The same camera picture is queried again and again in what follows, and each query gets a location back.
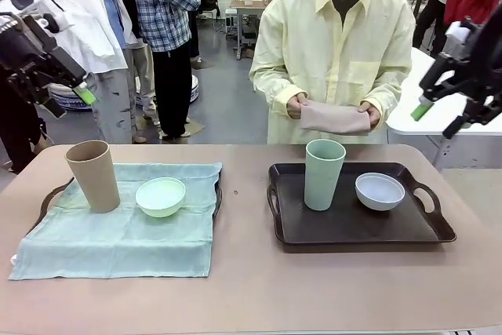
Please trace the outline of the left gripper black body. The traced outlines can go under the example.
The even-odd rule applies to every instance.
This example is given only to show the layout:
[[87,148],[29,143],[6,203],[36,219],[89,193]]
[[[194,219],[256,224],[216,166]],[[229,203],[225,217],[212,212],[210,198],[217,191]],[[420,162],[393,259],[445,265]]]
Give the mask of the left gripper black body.
[[44,63],[45,55],[52,47],[52,38],[32,16],[21,19],[22,23],[8,17],[8,23],[1,26],[1,82],[7,83],[8,77],[27,64],[35,62],[42,73],[36,79],[38,85],[52,82],[48,65]]

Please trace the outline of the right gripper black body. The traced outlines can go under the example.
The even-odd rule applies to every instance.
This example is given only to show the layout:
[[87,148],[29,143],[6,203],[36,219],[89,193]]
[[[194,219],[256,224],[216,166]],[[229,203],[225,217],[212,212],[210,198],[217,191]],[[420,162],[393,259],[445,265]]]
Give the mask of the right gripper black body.
[[501,4],[483,24],[474,24],[469,17],[460,22],[469,34],[464,41],[460,59],[462,78],[460,93],[465,96],[497,96],[501,94]]

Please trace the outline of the person's left hand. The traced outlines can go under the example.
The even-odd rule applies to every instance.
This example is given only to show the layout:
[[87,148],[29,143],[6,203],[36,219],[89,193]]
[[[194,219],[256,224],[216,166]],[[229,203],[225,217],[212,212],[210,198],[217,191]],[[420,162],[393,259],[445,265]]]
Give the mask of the person's left hand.
[[366,113],[369,116],[369,124],[370,129],[375,129],[381,120],[380,111],[370,102],[363,101],[361,102],[358,111],[360,113]]

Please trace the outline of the person's right hand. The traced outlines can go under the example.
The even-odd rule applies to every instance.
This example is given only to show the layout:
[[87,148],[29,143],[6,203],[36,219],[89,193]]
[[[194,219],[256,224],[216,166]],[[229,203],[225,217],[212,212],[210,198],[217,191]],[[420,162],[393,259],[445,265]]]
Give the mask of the person's right hand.
[[307,96],[305,93],[298,93],[292,96],[286,104],[288,116],[295,120],[301,119],[301,112],[305,106],[307,106]]

